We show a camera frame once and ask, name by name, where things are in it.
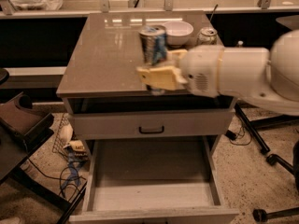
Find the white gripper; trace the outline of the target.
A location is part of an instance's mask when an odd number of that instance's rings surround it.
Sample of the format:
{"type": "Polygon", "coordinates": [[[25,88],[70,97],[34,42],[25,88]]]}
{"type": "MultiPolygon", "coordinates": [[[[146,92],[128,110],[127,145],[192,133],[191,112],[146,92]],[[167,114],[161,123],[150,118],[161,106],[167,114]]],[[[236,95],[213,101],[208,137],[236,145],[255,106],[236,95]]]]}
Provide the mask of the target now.
{"type": "Polygon", "coordinates": [[[219,95],[217,74],[223,52],[224,46],[220,45],[200,45],[188,52],[186,49],[173,49],[167,52],[167,60],[181,59],[181,70],[169,65],[137,67],[136,71],[140,80],[153,88],[174,91],[186,84],[186,89],[193,95],[214,98],[219,95]]]}

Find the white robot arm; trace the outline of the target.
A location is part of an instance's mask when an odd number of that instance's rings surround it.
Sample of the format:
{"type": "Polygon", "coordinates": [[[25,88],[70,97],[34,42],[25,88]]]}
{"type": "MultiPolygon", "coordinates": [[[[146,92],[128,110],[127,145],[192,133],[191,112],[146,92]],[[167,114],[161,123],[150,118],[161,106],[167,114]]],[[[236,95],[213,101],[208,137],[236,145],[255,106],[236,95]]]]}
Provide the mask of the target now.
{"type": "Polygon", "coordinates": [[[232,96],[279,114],[299,113],[299,31],[282,35],[271,49],[200,45],[171,52],[157,66],[136,68],[153,88],[185,88],[197,96],[232,96]]]}

